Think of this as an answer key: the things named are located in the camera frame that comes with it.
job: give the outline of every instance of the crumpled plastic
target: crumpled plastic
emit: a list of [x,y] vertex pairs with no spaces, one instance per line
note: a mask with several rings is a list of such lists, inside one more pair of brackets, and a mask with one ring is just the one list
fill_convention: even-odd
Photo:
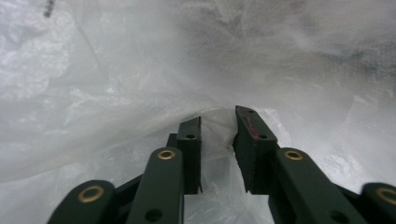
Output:
[[78,184],[142,174],[198,116],[204,193],[186,196],[185,223],[273,223],[267,197],[243,188],[235,105],[335,184],[396,185],[395,11],[387,0],[0,0],[1,223],[46,223]]

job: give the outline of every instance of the transparent plastic sheet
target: transparent plastic sheet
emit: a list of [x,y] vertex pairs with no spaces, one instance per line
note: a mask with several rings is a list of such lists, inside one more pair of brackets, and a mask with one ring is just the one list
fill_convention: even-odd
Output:
[[1,223],[45,223],[73,187],[140,175],[203,117],[185,223],[273,223],[243,190],[235,105],[336,184],[396,185],[396,3],[0,0]]

